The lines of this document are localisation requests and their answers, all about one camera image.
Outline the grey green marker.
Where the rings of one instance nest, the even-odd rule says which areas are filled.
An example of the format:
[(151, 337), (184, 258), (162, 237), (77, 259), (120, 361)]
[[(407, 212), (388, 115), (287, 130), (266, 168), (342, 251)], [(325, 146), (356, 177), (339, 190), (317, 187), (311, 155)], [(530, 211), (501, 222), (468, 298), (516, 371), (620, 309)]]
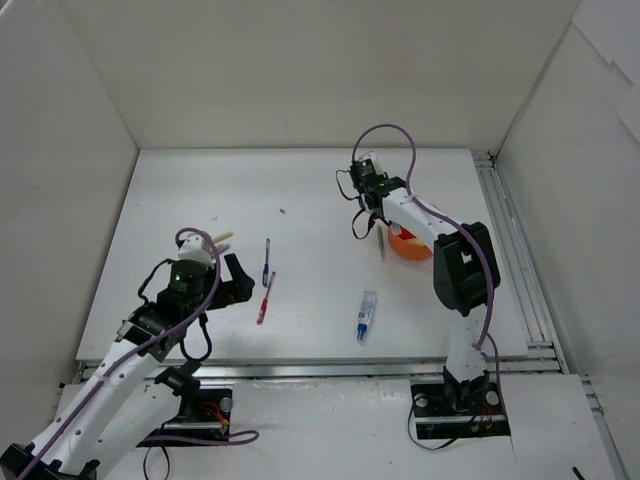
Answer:
[(386, 259), (386, 247), (385, 247), (385, 239), (384, 239), (384, 230), (381, 225), (376, 226), (376, 238), (379, 247), (379, 253), (381, 261)]

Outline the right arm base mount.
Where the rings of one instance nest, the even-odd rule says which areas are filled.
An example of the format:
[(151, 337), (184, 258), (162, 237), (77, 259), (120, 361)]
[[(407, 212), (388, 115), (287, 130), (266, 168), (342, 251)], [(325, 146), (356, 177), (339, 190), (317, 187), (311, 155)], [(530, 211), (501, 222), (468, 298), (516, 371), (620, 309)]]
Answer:
[(506, 409), (494, 381), (459, 405), (445, 395), (443, 383), (413, 383), (410, 388), (409, 431), (416, 440), (447, 443), (511, 435)]

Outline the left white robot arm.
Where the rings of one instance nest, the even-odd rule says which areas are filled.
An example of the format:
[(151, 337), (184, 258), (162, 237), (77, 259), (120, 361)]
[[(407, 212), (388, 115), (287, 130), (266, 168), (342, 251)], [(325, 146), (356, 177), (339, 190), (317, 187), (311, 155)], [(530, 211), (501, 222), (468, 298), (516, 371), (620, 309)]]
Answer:
[(104, 479), (154, 431), (200, 406), (202, 363), (162, 364), (188, 326), (210, 310), (251, 299), (254, 280), (237, 257), (224, 257), (231, 275), (195, 260), (171, 264), (167, 287), (123, 323), (93, 375), (55, 420), (26, 445), (1, 456), (8, 479)]

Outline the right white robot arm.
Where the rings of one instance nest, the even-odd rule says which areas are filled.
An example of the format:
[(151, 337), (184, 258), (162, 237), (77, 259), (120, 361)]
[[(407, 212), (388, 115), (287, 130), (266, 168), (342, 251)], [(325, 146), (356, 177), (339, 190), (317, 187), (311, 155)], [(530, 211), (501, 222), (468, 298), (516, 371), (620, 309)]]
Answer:
[(449, 326), (442, 398), (456, 413), (475, 410), (489, 386), (482, 348), (501, 283), (489, 229), (453, 220), (413, 195), (405, 180), (380, 170), (374, 153), (352, 160), (348, 173), (369, 227), (380, 221), (394, 233), (407, 230), (431, 251), (436, 297), (461, 315)]

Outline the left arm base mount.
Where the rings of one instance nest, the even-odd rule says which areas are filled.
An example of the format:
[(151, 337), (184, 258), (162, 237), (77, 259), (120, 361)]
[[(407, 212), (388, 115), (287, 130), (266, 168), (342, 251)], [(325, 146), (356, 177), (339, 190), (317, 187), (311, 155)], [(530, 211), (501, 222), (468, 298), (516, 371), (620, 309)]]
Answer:
[(178, 414), (149, 434), (137, 447), (201, 447), (209, 442), (228, 443), (232, 408), (231, 388), (203, 388), (183, 400)]

